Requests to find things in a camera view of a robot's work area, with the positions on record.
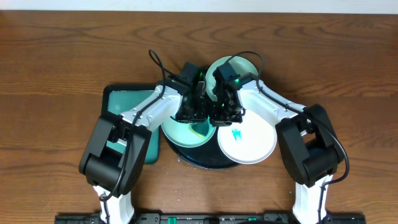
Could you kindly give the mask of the green yellow sponge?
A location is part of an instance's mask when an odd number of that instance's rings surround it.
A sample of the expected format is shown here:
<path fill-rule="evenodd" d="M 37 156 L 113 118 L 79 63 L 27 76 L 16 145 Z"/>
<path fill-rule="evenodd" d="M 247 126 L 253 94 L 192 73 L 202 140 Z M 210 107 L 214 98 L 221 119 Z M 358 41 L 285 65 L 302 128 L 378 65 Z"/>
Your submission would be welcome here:
<path fill-rule="evenodd" d="M 189 130 L 198 136 L 199 138 L 207 138 L 209 133 L 209 124 L 208 123 L 194 123 L 189 124 Z"/>

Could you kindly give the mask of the mint plate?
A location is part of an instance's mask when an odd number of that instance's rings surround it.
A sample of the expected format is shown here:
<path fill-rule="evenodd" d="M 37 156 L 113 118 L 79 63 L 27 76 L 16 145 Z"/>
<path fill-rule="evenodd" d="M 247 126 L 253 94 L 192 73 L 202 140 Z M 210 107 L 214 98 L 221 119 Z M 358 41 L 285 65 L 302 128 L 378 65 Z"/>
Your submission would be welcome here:
<path fill-rule="evenodd" d="M 189 124 L 194 123 L 179 123 L 172 118 L 168 118 L 161 124 L 161 127 L 165 136 L 172 143 L 181 147 L 198 147 L 208 142 L 216 132 L 216 128 L 210 124 L 208 119 L 202 123 L 209 124 L 209 133 L 206 139 L 199 138 L 189 130 Z"/>
<path fill-rule="evenodd" d="M 213 93 L 213 89 L 216 86 L 216 80 L 213 76 L 213 72 L 219 67 L 220 65 L 224 64 L 230 56 L 225 56 L 214 63 L 211 64 L 209 69 L 205 75 L 205 83 L 206 83 L 206 93 L 212 101 L 218 101 L 217 96 Z M 232 58 L 229 63 L 231 64 L 232 68 L 238 75 L 244 75 L 246 73 L 253 73 L 258 75 L 257 68 L 247 59 L 237 56 Z"/>

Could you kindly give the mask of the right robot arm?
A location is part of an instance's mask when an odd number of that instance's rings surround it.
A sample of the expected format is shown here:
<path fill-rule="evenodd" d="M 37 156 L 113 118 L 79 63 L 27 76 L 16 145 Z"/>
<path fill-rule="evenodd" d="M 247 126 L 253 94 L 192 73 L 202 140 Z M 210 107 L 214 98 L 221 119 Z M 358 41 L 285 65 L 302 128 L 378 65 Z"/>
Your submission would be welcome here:
<path fill-rule="evenodd" d="M 251 158 L 231 146 L 222 148 L 226 156 L 241 164 L 253 164 L 279 146 L 284 166 L 296 183 L 292 210 L 296 221 L 323 223 L 328 186 L 346 178 L 342 175 L 334 179 L 333 174 L 340 162 L 349 164 L 326 110 L 280 96 L 260 80 L 258 72 L 239 71 L 228 58 L 211 65 L 205 80 L 207 95 L 216 105 L 213 121 L 244 125 L 253 116 L 261 119 L 248 125 L 245 136 L 227 134 L 219 138 L 247 144 Z"/>

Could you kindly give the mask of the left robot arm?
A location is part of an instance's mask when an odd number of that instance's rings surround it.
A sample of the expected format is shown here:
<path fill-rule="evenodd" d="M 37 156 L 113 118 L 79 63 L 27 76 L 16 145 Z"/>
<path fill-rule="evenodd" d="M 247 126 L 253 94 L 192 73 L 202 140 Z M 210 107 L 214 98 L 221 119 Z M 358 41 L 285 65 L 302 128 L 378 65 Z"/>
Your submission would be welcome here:
<path fill-rule="evenodd" d="M 98 193 L 102 223 L 130 223 L 130 192 L 142 172 L 150 137 L 162 123 L 207 119 L 203 70 L 186 63 L 181 74 L 163 77 L 142 103 L 121 114 L 104 111 L 86 145 L 78 169 Z"/>

